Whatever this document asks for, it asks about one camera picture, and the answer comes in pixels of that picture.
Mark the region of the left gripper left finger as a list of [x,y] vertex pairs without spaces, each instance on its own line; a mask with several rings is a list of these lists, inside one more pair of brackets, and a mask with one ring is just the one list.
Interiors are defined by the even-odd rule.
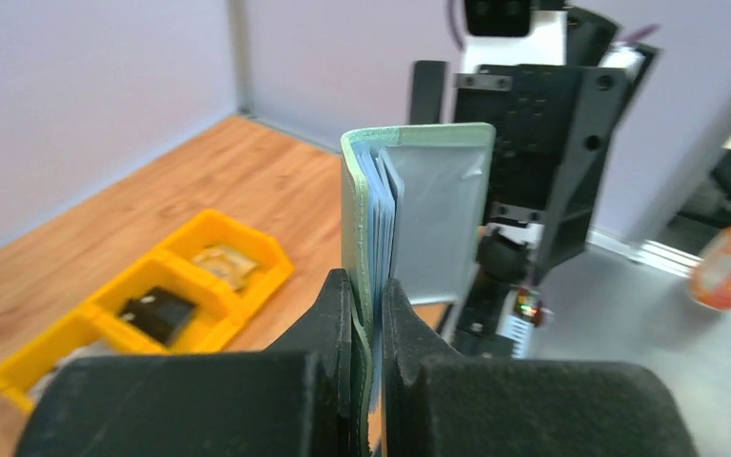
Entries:
[[89,357],[46,389],[18,456],[359,456],[352,286],[259,351]]

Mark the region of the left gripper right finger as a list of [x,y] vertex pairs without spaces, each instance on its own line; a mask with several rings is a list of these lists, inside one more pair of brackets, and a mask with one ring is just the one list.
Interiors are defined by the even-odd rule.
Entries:
[[667,386],[642,366],[464,356],[413,310],[382,303],[386,456],[694,456]]

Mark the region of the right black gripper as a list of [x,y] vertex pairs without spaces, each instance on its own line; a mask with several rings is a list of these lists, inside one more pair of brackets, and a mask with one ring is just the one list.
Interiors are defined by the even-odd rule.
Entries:
[[[445,61],[413,63],[409,125],[441,123],[446,72]],[[627,93],[626,72],[484,65],[458,74],[455,87],[453,121],[495,129],[484,220],[509,218],[514,208],[546,207],[532,270],[539,285],[551,269],[585,251],[604,156]]]

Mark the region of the green card holder wallet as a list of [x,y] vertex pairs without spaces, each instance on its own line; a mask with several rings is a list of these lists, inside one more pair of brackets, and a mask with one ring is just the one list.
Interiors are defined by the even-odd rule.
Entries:
[[477,123],[354,129],[341,139],[342,264],[353,292],[350,448],[367,456],[383,371],[386,285],[414,305],[461,303],[473,278],[496,130]]

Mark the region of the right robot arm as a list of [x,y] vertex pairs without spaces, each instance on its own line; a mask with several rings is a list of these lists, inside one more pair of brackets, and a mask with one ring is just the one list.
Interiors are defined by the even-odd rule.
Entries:
[[617,22],[568,1],[450,1],[459,71],[419,60],[408,121],[494,132],[481,198],[477,264],[467,296],[438,334],[463,356],[521,358],[547,318],[548,273],[587,245],[614,135],[659,50]]

